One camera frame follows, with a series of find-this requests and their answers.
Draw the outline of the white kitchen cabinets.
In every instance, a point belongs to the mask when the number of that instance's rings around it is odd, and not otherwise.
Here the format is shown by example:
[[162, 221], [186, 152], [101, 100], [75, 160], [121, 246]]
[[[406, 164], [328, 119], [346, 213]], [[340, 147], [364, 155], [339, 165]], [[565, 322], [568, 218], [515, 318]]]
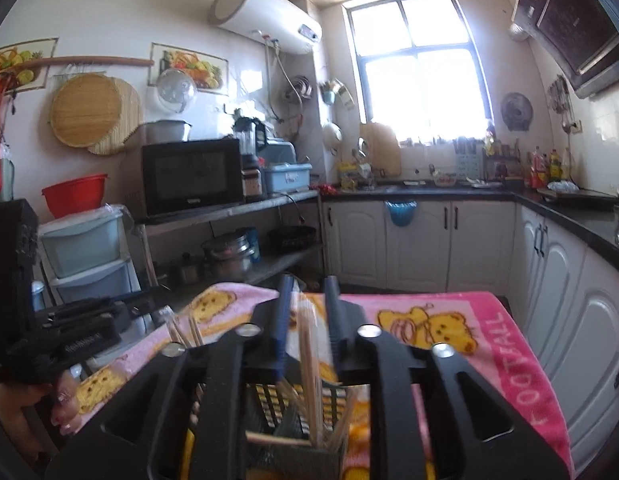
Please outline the white kitchen cabinets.
[[436, 192], [398, 226], [382, 197], [323, 204], [329, 271], [392, 292], [492, 292], [538, 358], [575, 471], [619, 465], [619, 215], [530, 194]]

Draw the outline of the dark green utensil basket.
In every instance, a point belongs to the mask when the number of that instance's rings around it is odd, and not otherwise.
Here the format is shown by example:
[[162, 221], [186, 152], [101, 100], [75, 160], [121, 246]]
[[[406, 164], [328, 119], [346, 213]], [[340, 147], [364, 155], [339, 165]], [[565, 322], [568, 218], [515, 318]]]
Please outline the dark green utensil basket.
[[247, 477], [249, 479], [339, 479], [347, 448], [345, 432], [338, 444], [332, 433], [345, 414], [349, 393], [323, 386], [323, 444], [314, 445], [304, 414], [301, 387], [250, 385], [247, 392]]

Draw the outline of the pink bear blanket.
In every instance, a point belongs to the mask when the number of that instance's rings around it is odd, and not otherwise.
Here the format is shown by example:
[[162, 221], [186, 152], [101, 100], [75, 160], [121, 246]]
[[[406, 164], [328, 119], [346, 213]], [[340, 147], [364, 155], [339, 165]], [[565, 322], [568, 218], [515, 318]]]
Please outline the pink bear blanket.
[[[452, 346], [402, 344], [325, 283], [338, 381], [370, 401], [375, 479], [565, 479], [567, 464]], [[249, 322], [197, 348], [169, 344], [52, 461], [52, 479], [337, 479], [343, 443], [301, 434], [290, 408], [267, 425], [256, 390], [299, 369], [287, 356], [292, 283]]]

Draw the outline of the stacked steel pots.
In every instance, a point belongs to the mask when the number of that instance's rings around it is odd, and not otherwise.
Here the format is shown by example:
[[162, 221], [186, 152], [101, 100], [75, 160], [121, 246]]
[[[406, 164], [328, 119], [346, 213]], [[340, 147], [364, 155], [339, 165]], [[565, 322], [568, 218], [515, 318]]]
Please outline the stacked steel pots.
[[212, 274], [223, 281], [241, 282], [252, 268], [254, 249], [244, 232], [211, 238], [201, 249]]

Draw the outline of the plastic drawer tower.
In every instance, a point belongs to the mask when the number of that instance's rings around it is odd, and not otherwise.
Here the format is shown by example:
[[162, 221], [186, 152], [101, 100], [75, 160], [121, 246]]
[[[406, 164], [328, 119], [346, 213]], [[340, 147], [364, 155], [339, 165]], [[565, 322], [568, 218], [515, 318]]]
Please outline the plastic drawer tower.
[[138, 292], [127, 232], [133, 220], [122, 205], [104, 205], [42, 224], [38, 252], [56, 304]]

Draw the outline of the red plastic basin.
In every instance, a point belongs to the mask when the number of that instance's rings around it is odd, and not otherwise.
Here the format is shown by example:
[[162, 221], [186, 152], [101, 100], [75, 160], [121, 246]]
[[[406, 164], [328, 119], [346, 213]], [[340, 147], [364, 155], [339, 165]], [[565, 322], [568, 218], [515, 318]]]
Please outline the red plastic basin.
[[106, 174], [63, 181], [42, 189], [42, 196], [55, 219], [98, 209], [104, 201]]

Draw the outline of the black microwave oven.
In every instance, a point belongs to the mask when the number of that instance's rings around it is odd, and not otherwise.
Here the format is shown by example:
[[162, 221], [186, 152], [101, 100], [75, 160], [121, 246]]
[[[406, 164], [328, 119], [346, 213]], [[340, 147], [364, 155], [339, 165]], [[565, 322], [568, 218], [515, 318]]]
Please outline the black microwave oven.
[[151, 218], [244, 200], [236, 139], [140, 145], [120, 169], [120, 199], [135, 218]]

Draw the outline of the blue hanging bag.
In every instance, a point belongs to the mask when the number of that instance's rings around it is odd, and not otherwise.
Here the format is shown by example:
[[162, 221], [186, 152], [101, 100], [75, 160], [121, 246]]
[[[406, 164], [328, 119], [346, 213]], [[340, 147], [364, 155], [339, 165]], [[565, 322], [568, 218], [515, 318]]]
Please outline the blue hanging bag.
[[418, 203], [414, 200], [409, 202], [384, 202], [385, 209], [390, 216], [392, 223], [398, 228], [406, 228], [413, 221], [418, 209]]

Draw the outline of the black blender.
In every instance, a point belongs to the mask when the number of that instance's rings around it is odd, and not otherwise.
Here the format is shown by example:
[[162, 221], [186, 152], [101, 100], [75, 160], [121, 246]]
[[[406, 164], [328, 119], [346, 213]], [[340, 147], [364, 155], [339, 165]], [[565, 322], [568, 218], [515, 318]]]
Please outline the black blender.
[[234, 110], [232, 118], [234, 118], [232, 135], [239, 141], [241, 154], [244, 198], [247, 202], [253, 202], [265, 195], [259, 152], [267, 144], [266, 128], [259, 118], [242, 115], [240, 108]]

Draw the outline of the round bamboo tray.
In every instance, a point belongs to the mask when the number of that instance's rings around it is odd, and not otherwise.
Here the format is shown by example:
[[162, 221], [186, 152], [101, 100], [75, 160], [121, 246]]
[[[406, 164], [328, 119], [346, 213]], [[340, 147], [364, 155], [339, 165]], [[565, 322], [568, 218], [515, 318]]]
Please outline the round bamboo tray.
[[56, 139], [69, 148], [89, 148], [119, 122], [122, 96], [109, 77], [83, 74], [55, 94], [49, 123]]

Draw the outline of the wooden cutting board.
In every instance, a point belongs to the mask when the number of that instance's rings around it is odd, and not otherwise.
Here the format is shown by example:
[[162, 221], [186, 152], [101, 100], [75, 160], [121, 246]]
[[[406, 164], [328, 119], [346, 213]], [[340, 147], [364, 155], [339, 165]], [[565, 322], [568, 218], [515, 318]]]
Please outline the wooden cutting board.
[[359, 126], [359, 133], [375, 175], [380, 178], [399, 177], [402, 174], [401, 147], [394, 131], [378, 122], [365, 122]]

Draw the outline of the condiment bottles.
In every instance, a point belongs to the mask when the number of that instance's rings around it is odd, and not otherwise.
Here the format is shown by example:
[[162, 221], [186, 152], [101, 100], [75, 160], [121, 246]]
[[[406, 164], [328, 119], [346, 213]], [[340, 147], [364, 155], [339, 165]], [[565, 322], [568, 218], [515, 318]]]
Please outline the condiment bottles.
[[526, 154], [526, 181], [533, 190], [539, 188], [566, 188], [567, 182], [572, 182], [571, 159], [569, 153], [561, 156], [553, 148], [549, 154], [543, 153], [537, 146], [534, 151]]

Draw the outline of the white water heater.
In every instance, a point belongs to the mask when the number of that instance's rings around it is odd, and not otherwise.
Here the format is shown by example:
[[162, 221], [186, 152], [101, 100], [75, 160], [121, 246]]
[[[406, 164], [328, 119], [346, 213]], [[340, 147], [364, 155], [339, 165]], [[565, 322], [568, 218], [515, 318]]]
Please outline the white water heater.
[[289, 0], [213, 0], [208, 21], [294, 55], [311, 53], [323, 37], [319, 23]]

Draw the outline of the fruit wall picture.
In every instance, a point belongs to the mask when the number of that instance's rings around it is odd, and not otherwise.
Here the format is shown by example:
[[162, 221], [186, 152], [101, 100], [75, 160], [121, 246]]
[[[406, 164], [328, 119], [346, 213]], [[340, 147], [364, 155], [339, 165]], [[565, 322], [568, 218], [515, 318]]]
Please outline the fruit wall picture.
[[181, 70], [195, 83], [200, 92], [221, 94], [228, 92], [229, 63], [224, 58], [182, 47], [157, 44], [150, 49], [148, 84], [153, 87], [165, 70]]

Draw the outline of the black wall fan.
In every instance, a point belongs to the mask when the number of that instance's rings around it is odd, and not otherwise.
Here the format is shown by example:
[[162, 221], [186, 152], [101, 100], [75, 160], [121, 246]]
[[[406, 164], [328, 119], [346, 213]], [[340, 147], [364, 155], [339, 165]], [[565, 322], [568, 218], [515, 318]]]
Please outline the black wall fan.
[[509, 92], [500, 104], [500, 113], [510, 131], [529, 131], [534, 117], [530, 100], [519, 92]]

